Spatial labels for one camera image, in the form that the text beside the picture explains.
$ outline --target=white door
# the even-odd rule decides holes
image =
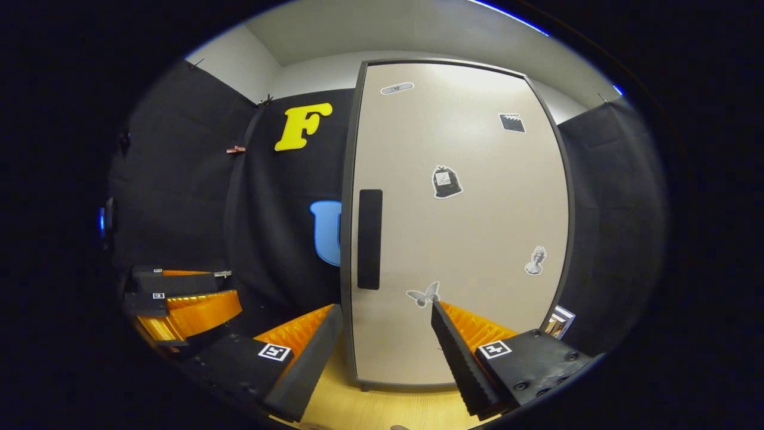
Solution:
[[[522,77],[369,65],[352,189],[358,379],[454,382],[430,326],[432,304],[407,294],[435,282],[443,301],[511,330],[545,322],[565,259],[568,193],[553,128]],[[532,262],[537,246],[546,256]]]

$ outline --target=bag sticker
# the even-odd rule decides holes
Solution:
[[[437,166],[432,173],[432,188],[436,199],[445,199],[460,194],[462,189],[456,172],[446,166]]]

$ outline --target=ceiling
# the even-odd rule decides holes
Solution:
[[[467,0],[296,0],[245,26],[282,66],[367,50],[448,54],[525,73],[588,109],[613,84],[552,37]]]

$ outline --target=white wall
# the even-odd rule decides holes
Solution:
[[[259,103],[266,99],[271,81],[281,65],[270,51],[244,25],[233,27],[186,59],[199,68]]]
[[[452,55],[418,52],[412,50],[373,50],[351,52],[316,58],[282,67],[270,85],[270,94],[274,99],[316,91],[341,90],[355,88],[358,68],[363,60],[382,58],[439,57],[467,60]],[[586,111],[581,104],[558,90],[533,80],[539,95],[546,102],[556,123],[563,122]]]
[[[565,122],[579,113],[587,111],[587,109],[579,102],[560,93],[558,90],[555,90],[544,83],[540,83],[538,80],[531,79],[531,81],[536,88],[536,92],[539,93],[539,96],[544,100],[544,103],[546,103],[546,107],[549,108],[549,113],[552,114],[555,123],[559,124],[560,122]]]

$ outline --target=blue letter u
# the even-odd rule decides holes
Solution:
[[[339,265],[339,214],[342,204],[334,200],[321,200],[310,205],[316,217],[313,227],[316,252],[322,260]]]

